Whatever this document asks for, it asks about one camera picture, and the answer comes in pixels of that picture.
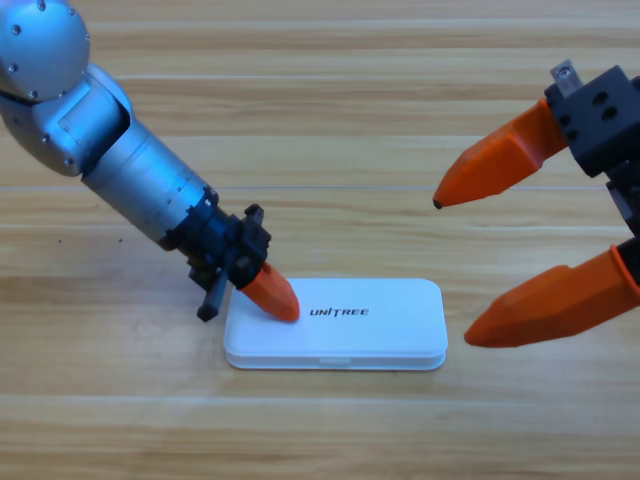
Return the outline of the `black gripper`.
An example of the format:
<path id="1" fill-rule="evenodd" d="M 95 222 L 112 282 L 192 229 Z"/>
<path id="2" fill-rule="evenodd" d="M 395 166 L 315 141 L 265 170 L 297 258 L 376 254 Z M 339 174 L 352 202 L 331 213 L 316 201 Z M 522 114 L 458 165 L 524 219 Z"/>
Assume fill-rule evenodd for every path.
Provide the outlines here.
<path id="1" fill-rule="evenodd" d="M 263 218 L 264 210 L 257 204 L 239 218 L 225 213 L 215 199 L 203 199 L 172 230 L 172 247 L 187 257 L 189 277 L 205 291 L 197 310 L 202 321 L 218 315 L 228 284 L 280 321 L 299 319 L 293 287 L 265 262 L 271 235 L 262 226 Z"/>
<path id="2" fill-rule="evenodd" d="M 584 83 L 569 60 L 551 75 L 547 100 L 539 99 L 458 157 L 433 195 L 434 206 L 499 195 L 536 173 L 568 143 L 587 176 L 608 177 L 619 213 L 638 235 L 639 78 L 628 78 L 615 65 Z"/>

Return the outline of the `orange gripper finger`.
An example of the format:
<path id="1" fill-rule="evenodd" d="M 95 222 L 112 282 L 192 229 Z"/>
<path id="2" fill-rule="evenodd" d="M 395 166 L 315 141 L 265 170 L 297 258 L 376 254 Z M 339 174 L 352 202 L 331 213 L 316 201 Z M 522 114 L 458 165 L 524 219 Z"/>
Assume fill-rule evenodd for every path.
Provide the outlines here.
<path id="1" fill-rule="evenodd" d="M 639 239 L 556 266 L 495 299 L 464 334 L 485 348 L 574 336 L 639 306 Z"/>

